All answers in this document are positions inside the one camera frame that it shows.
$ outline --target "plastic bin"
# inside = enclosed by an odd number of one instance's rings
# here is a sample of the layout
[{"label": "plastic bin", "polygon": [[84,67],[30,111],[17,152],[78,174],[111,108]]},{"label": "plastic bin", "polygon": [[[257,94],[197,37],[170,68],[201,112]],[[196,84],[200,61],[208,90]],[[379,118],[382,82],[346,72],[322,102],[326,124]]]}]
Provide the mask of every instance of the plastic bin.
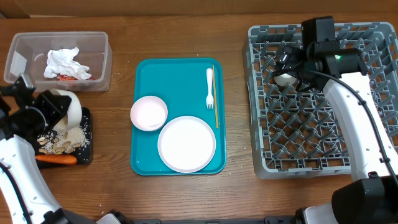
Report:
[{"label": "plastic bin", "polygon": [[[358,48],[373,100],[398,150],[397,36],[387,22],[335,24],[340,48]],[[301,25],[253,26],[243,47],[251,112],[254,171],[261,179],[350,174],[346,144],[333,109],[320,91],[297,93],[268,75],[284,45],[302,47]]]},{"label": "plastic bin", "polygon": [[[56,81],[45,78],[49,50],[79,48],[74,61],[90,68],[94,80]],[[112,49],[105,32],[36,32],[16,34],[8,52],[4,81],[14,83],[21,73],[28,73],[37,91],[107,91],[111,81]]]}]

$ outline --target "clear plastic container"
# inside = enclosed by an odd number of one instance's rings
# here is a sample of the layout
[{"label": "clear plastic container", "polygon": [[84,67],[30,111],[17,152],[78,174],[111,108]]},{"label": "clear plastic container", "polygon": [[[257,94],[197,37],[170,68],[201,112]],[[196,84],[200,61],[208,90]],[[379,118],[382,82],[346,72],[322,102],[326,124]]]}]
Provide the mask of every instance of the clear plastic container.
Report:
[{"label": "clear plastic container", "polygon": [[[94,80],[57,81],[45,78],[49,50],[79,48],[73,59],[88,66]],[[37,91],[107,91],[111,82],[112,49],[105,32],[36,32],[14,36],[8,52],[4,81],[14,83],[21,73],[28,73]]]}]

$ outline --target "wooden table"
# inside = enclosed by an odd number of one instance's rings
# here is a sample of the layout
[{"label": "wooden table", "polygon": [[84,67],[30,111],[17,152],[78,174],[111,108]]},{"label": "wooden table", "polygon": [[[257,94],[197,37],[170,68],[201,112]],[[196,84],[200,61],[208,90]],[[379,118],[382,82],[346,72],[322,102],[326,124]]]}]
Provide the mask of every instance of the wooden table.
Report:
[{"label": "wooden table", "polygon": [[[12,37],[18,32],[105,31],[109,35],[113,50],[110,90],[78,93],[95,121],[94,160],[89,166],[42,170],[50,190],[64,208],[96,220],[113,208],[131,219],[292,215],[298,208],[329,201],[332,193],[349,184],[351,178],[342,175],[261,180],[255,176],[241,49],[253,25],[297,24],[316,16],[325,15],[0,20],[0,68],[4,68]],[[398,25],[396,14],[335,14],[334,17],[336,22],[388,21]],[[168,57],[213,57],[223,66],[228,162],[220,174],[142,177],[131,169],[129,112],[135,69],[146,58]],[[0,197],[0,223],[10,222],[9,211]]]}]

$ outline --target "white fork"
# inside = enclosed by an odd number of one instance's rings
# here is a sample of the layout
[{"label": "white fork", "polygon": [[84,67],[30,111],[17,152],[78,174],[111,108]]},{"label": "white fork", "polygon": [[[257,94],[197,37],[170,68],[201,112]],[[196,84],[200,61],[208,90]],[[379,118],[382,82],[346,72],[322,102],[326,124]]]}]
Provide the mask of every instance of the white fork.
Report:
[{"label": "white fork", "polygon": [[214,105],[214,98],[213,98],[213,95],[211,94],[211,87],[213,84],[213,69],[207,68],[206,77],[207,77],[206,105],[207,105],[207,109],[211,110],[211,109],[213,109],[213,105]]}]

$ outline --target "teal tray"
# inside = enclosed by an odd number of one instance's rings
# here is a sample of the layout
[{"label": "teal tray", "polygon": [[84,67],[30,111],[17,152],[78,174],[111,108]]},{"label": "teal tray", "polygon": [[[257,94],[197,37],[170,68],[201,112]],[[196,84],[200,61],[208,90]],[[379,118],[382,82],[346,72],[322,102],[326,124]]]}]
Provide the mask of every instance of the teal tray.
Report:
[{"label": "teal tray", "polygon": [[[214,65],[219,128],[215,110],[206,108],[206,69]],[[223,70],[212,58],[149,59],[136,70],[134,102],[143,96],[164,100],[169,111],[166,123],[179,116],[195,116],[204,120],[216,136],[216,152],[211,162],[195,174],[217,174],[226,164],[225,111]],[[141,131],[134,125],[131,138],[131,167],[139,175],[187,175],[168,168],[159,156],[158,131]]]}]

